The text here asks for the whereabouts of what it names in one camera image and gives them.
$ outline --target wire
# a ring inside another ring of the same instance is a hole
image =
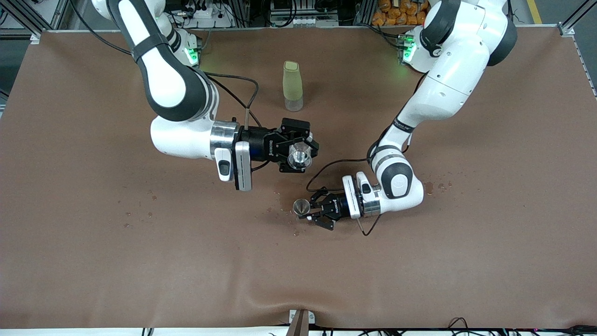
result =
[[[452,328],[456,323],[458,323],[459,321],[462,321],[464,323],[464,327],[466,329],[469,329],[469,325],[466,323],[466,319],[464,319],[464,317],[455,317],[450,321],[450,325],[448,325],[447,329]]]
[[[288,25],[290,25],[294,19],[296,19],[297,17],[297,11],[299,10],[299,6],[297,5],[297,1],[293,0],[293,5],[294,5],[294,14],[293,14],[293,8],[290,8],[290,17],[288,18],[288,20],[281,26],[277,26],[275,23],[272,23],[269,19],[267,19],[266,17],[266,13],[263,12],[263,8],[265,7],[265,0],[261,0],[261,16],[263,16],[263,20],[265,21],[266,24],[268,24],[271,27],[276,27],[276,28],[284,28]]]
[[[4,10],[3,8],[0,8],[0,19],[2,20],[0,22],[0,26],[2,26],[4,24],[4,21],[6,21],[7,18],[8,18],[8,12],[6,10]]]
[[[365,233],[364,230],[361,230],[361,232],[363,233],[363,236],[369,236],[371,234],[371,232],[373,231],[373,228],[377,225],[377,222],[379,222],[379,219],[381,218],[381,216],[383,215],[383,213],[380,213],[379,215],[377,215],[377,218],[375,219],[375,221],[373,222],[373,225],[371,226],[371,228],[369,229],[369,232]]]
[[[376,34],[381,35],[381,37],[386,41],[386,43],[388,43],[389,45],[393,46],[394,48],[402,49],[402,50],[406,49],[406,47],[394,44],[394,43],[392,43],[389,40],[389,38],[398,38],[398,35],[396,35],[396,34],[390,34],[390,33],[385,33],[383,31],[381,31],[381,27],[380,26],[377,26],[377,29],[375,29],[374,26],[371,26],[371,25],[369,25],[367,23],[357,23],[355,26],[363,26],[363,27],[367,27],[367,28],[373,30]]]
[[[141,336],[145,336],[145,329],[149,329],[147,331],[147,336],[152,336],[153,335],[153,328],[143,328],[143,330],[141,330]]]
[[[363,27],[367,27],[371,30],[373,30],[376,34],[382,34],[382,35],[386,35],[387,37],[394,37],[397,38],[398,34],[390,34],[390,33],[385,33],[383,31],[381,31],[381,28],[379,28],[379,30],[375,29],[374,26],[369,25],[368,23],[357,23],[355,26],[363,26]]]
[[[121,47],[118,47],[117,45],[114,45],[114,44],[112,44],[112,43],[110,43],[110,42],[106,41],[106,40],[105,40],[103,37],[101,37],[101,36],[100,36],[100,35],[98,35],[98,34],[97,34],[95,31],[93,31],[93,29],[92,29],[91,27],[89,27],[89,25],[87,24],[87,22],[85,22],[85,20],[83,20],[83,17],[81,16],[81,13],[79,13],[79,11],[76,9],[76,6],[75,6],[75,4],[73,3],[73,1],[72,1],[72,0],[68,0],[68,2],[69,2],[69,4],[70,4],[70,6],[73,8],[73,11],[74,11],[74,12],[75,12],[75,14],[77,15],[77,17],[79,17],[79,20],[81,20],[81,23],[82,23],[82,24],[83,24],[85,27],[87,27],[87,29],[89,30],[89,32],[90,32],[90,33],[92,33],[92,34],[93,34],[93,36],[95,36],[95,37],[96,37],[97,39],[99,39],[101,42],[103,42],[103,43],[105,43],[105,44],[109,45],[110,47],[112,47],[112,48],[114,48],[114,49],[116,49],[116,50],[118,50],[118,51],[120,51],[120,52],[122,52],[122,53],[124,53],[124,54],[127,54],[127,55],[130,55],[130,54],[131,54],[131,52],[130,52],[130,51],[128,51],[128,50],[126,50],[126,49],[123,49],[123,48],[121,48]]]
[[[331,1],[330,0],[315,0],[315,3],[313,4],[313,9],[320,13],[327,13],[329,11],[335,11],[338,9],[337,4],[336,4],[336,6],[332,6],[332,7],[319,6],[319,4],[321,4],[323,2],[331,2]]]
[[[424,74],[421,76],[421,78],[419,78],[419,79],[418,79],[418,81],[417,81],[417,85],[415,86],[415,88],[414,88],[414,91],[413,91],[413,95],[414,95],[414,94],[417,92],[418,88],[421,86],[421,83],[423,82],[423,79],[425,78],[425,76],[426,76],[426,75],[427,75],[427,72],[425,72],[425,73],[424,73]],[[390,129],[390,127],[391,127],[391,126],[392,126],[391,124],[390,124],[390,125],[388,125],[388,126],[386,127],[386,129],[385,129],[385,130],[383,130],[383,132],[380,134],[379,138],[377,138],[377,140],[376,140],[376,141],[375,141],[375,142],[374,142],[374,143],[373,143],[373,144],[372,144],[372,145],[369,147],[369,150],[367,151],[367,153],[369,153],[369,154],[368,154],[368,156],[367,156],[366,158],[357,158],[357,159],[342,159],[342,160],[336,160],[336,161],[332,161],[332,162],[330,162],[330,163],[326,164],[325,166],[323,166],[323,168],[321,168],[321,169],[320,169],[320,170],[317,172],[317,174],[315,174],[315,175],[314,175],[314,176],[311,178],[311,180],[309,180],[309,182],[307,183],[307,185],[306,185],[305,189],[307,189],[307,191],[308,191],[308,192],[310,192],[310,193],[315,193],[315,192],[317,192],[317,191],[321,191],[321,190],[327,190],[327,191],[341,191],[341,190],[344,190],[344,188],[333,188],[333,189],[328,189],[328,188],[325,188],[325,187],[321,187],[321,188],[319,188],[319,189],[310,189],[309,187],[311,186],[311,183],[313,183],[313,181],[314,181],[314,180],[317,178],[317,176],[319,176],[319,174],[321,174],[321,173],[322,173],[322,172],[323,172],[323,171],[324,171],[324,170],[325,170],[327,167],[330,167],[330,166],[331,166],[331,165],[333,165],[333,164],[336,164],[336,163],[341,163],[341,162],[363,162],[363,161],[368,161],[368,160],[372,159],[372,158],[373,158],[373,148],[375,148],[375,147],[377,146],[377,144],[378,144],[378,143],[381,141],[381,139],[383,138],[383,136],[384,136],[384,135],[386,135],[386,132],[387,132],[387,131]],[[406,153],[406,151],[408,151],[408,149],[409,149],[409,148],[410,148],[410,145],[409,145],[409,144],[407,144],[407,145],[406,145],[406,147],[404,148],[404,150],[402,151],[402,153]]]
[[[307,186],[305,187],[305,189],[307,189],[307,191],[310,192],[310,193],[315,193],[317,191],[324,190],[324,189],[327,190],[327,191],[341,191],[341,190],[344,190],[344,188],[328,189],[328,188],[322,187],[322,188],[319,188],[319,189],[309,189],[309,187],[311,186],[311,183],[313,183],[313,181],[317,178],[317,176],[319,176],[319,174],[321,174],[327,167],[330,167],[333,164],[341,163],[341,162],[363,162],[363,161],[367,161],[367,160],[369,160],[369,158],[344,158],[344,159],[341,159],[341,160],[332,161],[332,162],[326,164],[325,166],[323,166],[323,168],[320,169],[317,172],[317,174],[315,174],[311,178],[311,180],[309,180],[309,182],[307,183]]]
[[[267,166],[268,163],[269,163],[269,161],[265,161],[265,163],[260,164],[259,166],[255,167],[255,168],[251,168],[251,173],[256,172],[256,171],[260,170],[261,168]]]
[[[207,78],[209,78],[212,82],[216,83],[219,87],[221,87],[222,89],[224,89],[224,91],[228,92],[229,95],[231,95],[239,104],[241,104],[242,107],[244,107],[245,109],[248,109],[247,106],[245,105],[245,103],[242,102],[242,100],[237,97],[229,88],[227,88],[224,84],[220,83],[219,81],[217,81],[215,78],[213,78],[210,75],[207,75]],[[253,118],[253,120],[255,121],[255,123],[259,126],[261,126],[261,123],[259,122],[259,120],[257,119],[257,117],[255,117],[255,115],[253,114],[253,112],[251,110],[249,110],[249,114],[251,115],[251,118]]]
[[[251,20],[244,20],[244,19],[241,19],[238,16],[236,16],[236,14],[234,14],[231,10],[229,10],[228,7],[225,4],[223,4],[221,1],[220,1],[220,6],[217,7],[220,12],[224,11],[224,10],[222,10],[222,6],[224,6],[224,9],[226,10],[226,12],[228,12],[233,18],[235,18],[243,23],[251,23]]]
[[[243,80],[243,81],[248,81],[248,82],[253,83],[255,85],[255,90],[253,91],[253,95],[251,96],[251,99],[249,99],[249,103],[247,104],[246,108],[249,108],[249,109],[251,108],[253,101],[257,97],[257,93],[259,93],[259,83],[252,78],[237,76],[237,75],[215,74],[213,72],[204,72],[204,74],[206,74],[208,76],[212,76],[212,77],[234,78],[237,80]]]
[[[205,39],[205,43],[201,46],[201,51],[204,51],[207,48],[207,44],[210,42],[211,37],[211,30],[214,29],[213,27],[210,28],[210,31],[207,33],[207,38]]]
[[[168,13],[168,14],[170,14],[170,16],[172,17],[172,21],[173,21],[172,23],[174,23],[174,25],[176,26],[176,28],[182,28],[184,26],[184,18],[183,18],[182,23],[178,22],[175,19],[174,14],[172,14],[172,11],[168,8],[168,5],[166,5],[166,7],[165,7],[165,12]]]

